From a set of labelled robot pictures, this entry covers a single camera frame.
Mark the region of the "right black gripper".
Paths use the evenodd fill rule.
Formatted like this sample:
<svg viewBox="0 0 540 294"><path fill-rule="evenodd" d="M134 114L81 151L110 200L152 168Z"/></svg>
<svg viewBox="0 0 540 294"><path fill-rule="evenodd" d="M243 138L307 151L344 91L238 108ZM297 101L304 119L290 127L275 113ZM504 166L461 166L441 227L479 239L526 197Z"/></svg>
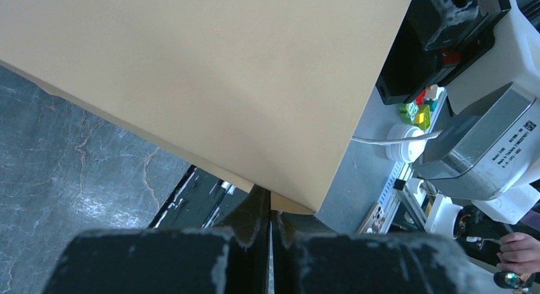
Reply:
<svg viewBox="0 0 540 294"><path fill-rule="evenodd" d="M376 81L383 104L411 103L456 80L494 47L510 9L510 0L412 0Z"/></svg>

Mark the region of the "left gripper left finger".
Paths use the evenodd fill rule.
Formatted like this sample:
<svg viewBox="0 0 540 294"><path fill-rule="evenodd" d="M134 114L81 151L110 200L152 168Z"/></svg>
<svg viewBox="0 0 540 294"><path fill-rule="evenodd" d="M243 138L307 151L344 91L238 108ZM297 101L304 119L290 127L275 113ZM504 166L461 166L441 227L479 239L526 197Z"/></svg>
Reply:
<svg viewBox="0 0 540 294"><path fill-rule="evenodd" d="M270 193L209 228L89 230L62 253L45 293L266 293Z"/></svg>

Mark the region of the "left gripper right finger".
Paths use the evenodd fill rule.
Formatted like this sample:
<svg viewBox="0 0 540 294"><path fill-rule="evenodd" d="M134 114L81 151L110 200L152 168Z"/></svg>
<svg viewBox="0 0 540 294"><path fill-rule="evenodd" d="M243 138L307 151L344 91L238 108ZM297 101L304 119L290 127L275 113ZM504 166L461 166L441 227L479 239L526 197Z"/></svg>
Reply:
<svg viewBox="0 0 540 294"><path fill-rule="evenodd" d="M273 212L276 293L476 293L471 264L450 239L420 232L307 232Z"/></svg>

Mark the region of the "brown paper bag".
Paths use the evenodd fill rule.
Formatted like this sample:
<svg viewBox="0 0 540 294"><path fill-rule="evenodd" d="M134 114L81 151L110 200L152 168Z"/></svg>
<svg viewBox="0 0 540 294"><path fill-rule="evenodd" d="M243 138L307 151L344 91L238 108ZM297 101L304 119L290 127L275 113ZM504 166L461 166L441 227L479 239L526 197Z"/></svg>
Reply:
<svg viewBox="0 0 540 294"><path fill-rule="evenodd" d="M1 0L1 63L315 213L411 1Z"/></svg>

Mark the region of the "person's bare hand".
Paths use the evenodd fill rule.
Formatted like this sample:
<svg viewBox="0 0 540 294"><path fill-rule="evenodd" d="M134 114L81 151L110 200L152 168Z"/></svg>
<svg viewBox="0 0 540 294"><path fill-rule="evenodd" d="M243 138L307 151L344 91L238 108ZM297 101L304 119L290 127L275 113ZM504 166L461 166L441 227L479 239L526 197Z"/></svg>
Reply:
<svg viewBox="0 0 540 294"><path fill-rule="evenodd" d="M539 273L539 241L531 235L514 232L500 240L497 268L517 274Z"/></svg>

